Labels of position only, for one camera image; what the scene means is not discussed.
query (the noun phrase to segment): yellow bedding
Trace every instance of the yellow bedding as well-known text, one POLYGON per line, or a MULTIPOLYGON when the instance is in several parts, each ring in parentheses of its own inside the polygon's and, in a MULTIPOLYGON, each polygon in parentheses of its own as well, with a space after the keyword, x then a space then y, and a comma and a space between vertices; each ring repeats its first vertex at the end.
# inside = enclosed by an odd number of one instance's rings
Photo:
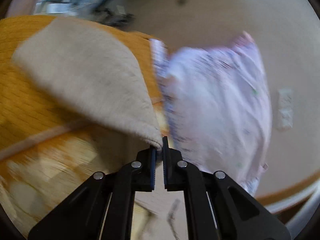
MULTIPOLYGON (((23 16, 0 21, 0 159, 7 149, 14 153, 17 143, 81 118, 59 104, 10 60, 19 42, 47 26, 54 17, 23 16)), ((163 135, 168 129, 159 103, 161 94, 152 70, 148 36, 88 22, 112 33, 137 58, 163 135)), ((91 124, 36 145, 0 161, 0 202, 18 230, 27 236, 30 229, 95 171, 110 173, 122 165, 102 155, 112 150, 114 131, 91 124)), ((134 209, 132 239, 148 220, 148 211, 134 209)))

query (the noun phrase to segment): silver screw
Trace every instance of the silver screw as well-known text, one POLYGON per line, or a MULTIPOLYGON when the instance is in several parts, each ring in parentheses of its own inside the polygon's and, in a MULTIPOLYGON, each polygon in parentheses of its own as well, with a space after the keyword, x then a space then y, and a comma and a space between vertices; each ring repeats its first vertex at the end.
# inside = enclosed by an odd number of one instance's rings
POLYGON ((102 179, 103 173, 101 171, 97 171, 96 173, 94 173, 93 178, 94 179, 102 179))
POLYGON ((133 168, 140 168, 141 165, 142 165, 141 162, 138 162, 138 161, 134 161, 134 162, 131 163, 131 166, 133 168))
POLYGON ((188 165, 186 161, 178 161, 177 164, 180 168, 185 168, 188 165))
POLYGON ((216 172, 216 177, 218 179, 224 179, 226 177, 226 174, 223 171, 217 171, 216 172))

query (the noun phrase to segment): white electrical outlet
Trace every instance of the white electrical outlet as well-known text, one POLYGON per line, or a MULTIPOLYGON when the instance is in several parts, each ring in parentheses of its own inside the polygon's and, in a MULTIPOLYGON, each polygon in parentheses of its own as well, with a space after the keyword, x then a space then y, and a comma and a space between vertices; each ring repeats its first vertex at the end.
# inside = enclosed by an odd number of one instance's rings
POLYGON ((278 102, 277 128, 288 130, 293 126, 293 91, 280 89, 278 102))

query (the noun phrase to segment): yellow blanket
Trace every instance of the yellow blanket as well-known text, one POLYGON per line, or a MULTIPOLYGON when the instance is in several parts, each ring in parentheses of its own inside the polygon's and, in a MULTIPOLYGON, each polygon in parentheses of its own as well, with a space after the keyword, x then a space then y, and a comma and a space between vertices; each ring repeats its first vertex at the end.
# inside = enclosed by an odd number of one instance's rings
MULTIPOLYGON (((3 159, 0 162, 0 202, 24 236, 95 171, 110 173, 122 165, 116 159, 99 155, 99 151, 112 148, 110 130, 99 125, 89 125, 40 143, 33 140, 42 132, 80 118, 37 89, 10 61, 19 42, 53 19, 50 16, 23 16, 0 21, 0 159, 3 159), (13 155, 24 146, 25 149, 13 155)), ((149 37, 97 23, 88 24, 110 32, 135 55, 162 134, 167 135, 161 103, 157 103, 161 94, 153 75, 149 37)), ((148 212, 136 206, 133 239, 147 218, 148 212)))

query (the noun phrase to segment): beige fabric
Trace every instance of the beige fabric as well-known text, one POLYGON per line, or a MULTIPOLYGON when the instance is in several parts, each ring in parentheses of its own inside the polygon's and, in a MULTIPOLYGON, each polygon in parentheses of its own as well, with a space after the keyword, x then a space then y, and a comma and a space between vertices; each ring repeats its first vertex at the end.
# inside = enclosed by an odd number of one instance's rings
POLYGON ((57 18, 18 47, 12 59, 39 87, 79 113, 161 149, 139 64, 111 34, 57 18))

